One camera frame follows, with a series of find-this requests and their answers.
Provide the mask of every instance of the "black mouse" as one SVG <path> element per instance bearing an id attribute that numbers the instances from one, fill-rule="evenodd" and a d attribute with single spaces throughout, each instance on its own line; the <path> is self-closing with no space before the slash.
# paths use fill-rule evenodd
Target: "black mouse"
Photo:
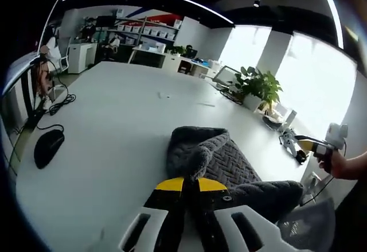
<path id="1" fill-rule="evenodd" d="M 46 167 L 65 140 L 61 130 L 51 130 L 38 139 L 34 148 L 34 162 L 38 169 Z"/>

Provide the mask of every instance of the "desk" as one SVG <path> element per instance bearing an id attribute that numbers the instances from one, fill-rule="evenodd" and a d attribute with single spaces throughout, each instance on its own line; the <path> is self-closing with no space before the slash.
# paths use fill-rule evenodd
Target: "desk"
<path id="1" fill-rule="evenodd" d="M 179 56 L 175 56 L 169 53 L 162 53 L 162 52 L 158 52 L 158 51 L 150 51 L 147 49 L 143 49 L 143 48 L 138 48 L 138 47 L 134 47 L 132 49 L 130 58 L 128 60 L 128 64 L 132 62 L 132 60 L 134 59 L 137 51 L 141 51 L 141 52 L 148 52 L 148 53 L 152 53 L 152 54 L 157 54 L 157 55 L 161 55 L 164 60 L 162 62 L 162 70 L 166 71 L 166 72 L 177 72 L 179 69 L 179 65 L 182 61 L 185 61 L 187 63 L 190 63 L 193 68 L 191 71 L 191 75 L 195 76 L 195 77 L 199 77 L 200 74 L 207 74 L 208 71 L 210 70 L 209 67 L 202 65 L 200 63 L 197 63 L 195 61 L 193 61 L 192 59 L 188 59 L 185 57 L 179 57 Z"/>
<path id="2" fill-rule="evenodd" d="M 73 82 L 69 92 L 76 101 L 38 123 L 62 124 L 64 143 L 51 163 L 38 170 L 33 150 L 45 131 L 35 129 L 21 157 L 16 185 L 21 209 L 52 251 L 85 251 L 104 226 L 142 206 L 166 179 L 166 149 L 176 127 L 228 129 L 262 180 L 300 180 L 306 167 L 279 145 L 278 134 L 260 117 L 223 97 L 204 79 L 101 62 Z M 161 99 L 159 92 L 170 98 Z M 181 243 L 188 243 L 186 236 Z"/>
<path id="3" fill-rule="evenodd" d="M 94 64 L 96 51 L 97 43 L 71 44 L 68 73 L 80 74 Z"/>

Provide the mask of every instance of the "window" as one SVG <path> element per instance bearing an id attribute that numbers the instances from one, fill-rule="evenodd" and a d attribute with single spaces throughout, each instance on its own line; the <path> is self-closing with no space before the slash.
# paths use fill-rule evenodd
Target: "window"
<path id="1" fill-rule="evenodd" d="M 219 61 L 237 71 L 241 67 L 257 66 L 270 31 L 271 28 L 265 26 L 236 26 L 229 35 Z"/>
<path id="2" fill-rule="evenodd" d="M 315 38 L 294 33 L 276 74 L 281 103 L 317 138 L 331 122 L 341 123 L 349 107 L 356 64 L 345 54 Z"/>

